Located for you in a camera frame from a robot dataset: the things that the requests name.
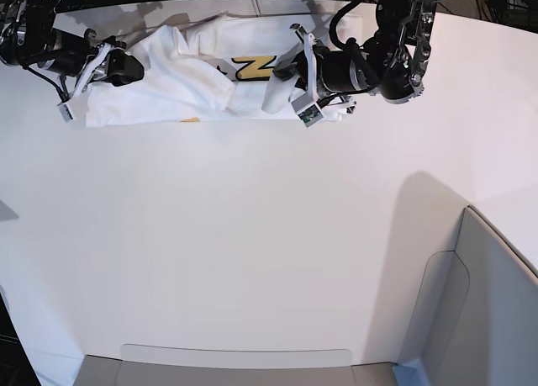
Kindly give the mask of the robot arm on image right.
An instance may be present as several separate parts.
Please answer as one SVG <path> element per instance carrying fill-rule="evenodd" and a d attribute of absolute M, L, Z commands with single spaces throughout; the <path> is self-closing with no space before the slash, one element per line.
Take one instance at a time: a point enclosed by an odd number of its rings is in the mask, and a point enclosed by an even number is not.
<path fill-rule="evenodd" d="M 305 124 L 330 113 L 352 113 L 358 95 L 380 94 L 399 104 L 424 91 L 430 35 L 442 0 L 377 0 L 374 35 L 362 44 L 354 37 L 342 40 L 340 22 L 365 1 L 352 0 L 331 18 L 327 42 L 301 24 L 290 27 L 300 50 L 279 61 L 272 75 L 302 90 L 291 105 Z"/>

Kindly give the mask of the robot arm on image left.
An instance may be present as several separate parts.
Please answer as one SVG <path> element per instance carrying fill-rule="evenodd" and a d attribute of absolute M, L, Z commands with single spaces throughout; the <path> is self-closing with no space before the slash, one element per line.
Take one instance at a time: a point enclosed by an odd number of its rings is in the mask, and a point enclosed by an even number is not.
<path fill-rule="evenodd" d="M 122 87 L 144 77 L 142 64 L 116 36 L 99 40 L 93 29 L 83 36 L 56 29 L 57 9 L 65 0 L 1 1 L 1 62 L 49 83 L 61 104 L 95 82 Z"/>

